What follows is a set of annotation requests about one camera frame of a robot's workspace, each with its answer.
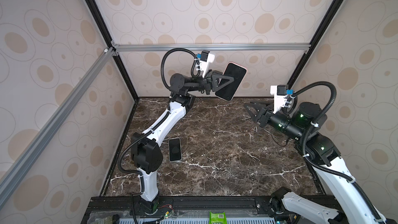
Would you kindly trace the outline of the phone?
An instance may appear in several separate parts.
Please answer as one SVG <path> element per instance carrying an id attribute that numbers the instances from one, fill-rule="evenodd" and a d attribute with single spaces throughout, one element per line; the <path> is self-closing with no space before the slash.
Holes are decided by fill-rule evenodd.
<path id="1" fill-rule="evenodd" d="M 226 101 L 231 101 L 246 74 L 247 69 L 245 67 L 237 63 L 230 62 L 222 75 L 219 84 L 221 89 L 215 92 L 215 96 Z"/>

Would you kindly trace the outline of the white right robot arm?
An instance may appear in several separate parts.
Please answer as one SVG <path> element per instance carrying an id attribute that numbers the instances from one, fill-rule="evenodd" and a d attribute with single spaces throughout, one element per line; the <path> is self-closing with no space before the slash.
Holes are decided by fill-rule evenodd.
<path id="1" fill-rule="evenodd" d="M 292 117 L 283 111 L 276 112 L 272 104 L 264 102 L 246 103 L 244 107 L 260 127 L 270 126 L 294 140 L 295 149 L 330 189 L 341 207 L 337 210 L 323 206 L 282 187 L 272 195 L 275 213 L 293 212 L 315 224 L 395 223 L 377 210 L 349 172 L 338 148 L 318 132 L 319 125 L 327 119 L 322 115 L 319 121 L 315 121 L 322 112 L 318 104 L 303 102 Z"/>

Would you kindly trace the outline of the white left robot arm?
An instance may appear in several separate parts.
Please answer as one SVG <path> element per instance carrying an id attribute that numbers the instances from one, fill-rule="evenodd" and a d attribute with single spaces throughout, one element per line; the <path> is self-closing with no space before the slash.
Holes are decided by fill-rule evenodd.
<path id="1" fill-rule="evenodd" d="M 159 194 L 157 170 L 162 164 L 163 154 L 160 149 L 163 140 L 193 107 L 195 96 L 191 91 L 217 92 L 233 86 L 238 80 L 219 71 L 210 71 L 205 77 L 187 77 L 174 74 L 170 79 L 171 96 L 163 114 L 143 133 L 135 133 L 130 148 L 131 157 L 138 170 L 143 201 L 152 203 Z"/>

